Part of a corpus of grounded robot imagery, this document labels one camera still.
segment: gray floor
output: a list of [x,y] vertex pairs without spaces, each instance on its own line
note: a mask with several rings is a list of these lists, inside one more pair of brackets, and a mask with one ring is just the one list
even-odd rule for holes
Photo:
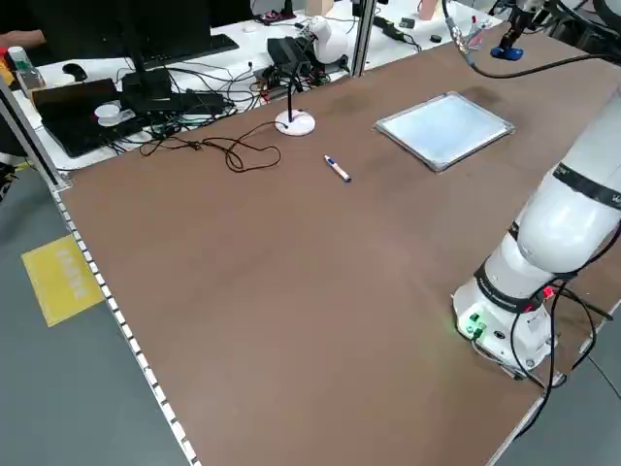
[[105,303],[47,328],[20,255],[67,234],[20,172],[0,204],[0,465],[187,466]]
[[[0,465],[187,465],[104,304],[46,327],[20,255],[65,234],[43,183],[21,174],[0,205]],[[619,386],[620,337],[607,325],[594,351]],[[620,415],[585,362],[498,464],[617,466]]]

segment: brown table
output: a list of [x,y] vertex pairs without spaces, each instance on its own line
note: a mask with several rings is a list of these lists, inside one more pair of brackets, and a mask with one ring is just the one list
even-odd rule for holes
[[[503,72],[576,53],[521,44],[518,64],[477,61]],[[277,168],[239,175],[217,150],[134,151],[79,171],[62,198],[204,465],[480,465],[539,393],[472,352],[450,294],[620,77],[588,61],[486,80],[443,46],[296,96],[312,134],[264,127],[248,140],[277,145]],[[436,175],[372,126],[448,90],[517,132]],[[183,137],[238,137],[284,106]],[[576,289],[612,306],[619,257]],[[562,308],[572,358],[586,327]]]

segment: yellow floor sign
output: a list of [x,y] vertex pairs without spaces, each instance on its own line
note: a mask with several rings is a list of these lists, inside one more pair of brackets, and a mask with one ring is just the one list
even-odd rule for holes
[[104,299],[71,235],[27,252],[21,259],[48,327]]

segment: red object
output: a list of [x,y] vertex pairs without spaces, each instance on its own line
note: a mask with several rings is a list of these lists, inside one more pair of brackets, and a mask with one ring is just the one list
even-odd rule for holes
[[545,287],[543,289],[543,296],[545,296],[545,299],[550,299],[554,296],[554,288],[552,286]]
[[9,53],[9,49],[7,49],[6,47],[0,47],[0,59],[4,61],[5,65],[7,64],[7,61],[4,57],[7,53]]

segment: black strap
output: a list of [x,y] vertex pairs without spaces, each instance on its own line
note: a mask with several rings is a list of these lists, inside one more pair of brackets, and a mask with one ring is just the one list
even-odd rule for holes
[[578,191],[605,206],[621,211],[620,192],[589,180],[563,163],[559,163],[553,175],[554,178],[566,184],[574,191]]
[[523,314],[539,308],[543,302],[543,294],[536,293],[530,298],[514,298],[502,293],[494,286],[485,273],[485,262],[474,272],[474,279],[481,293],[499,308],[513,314]]

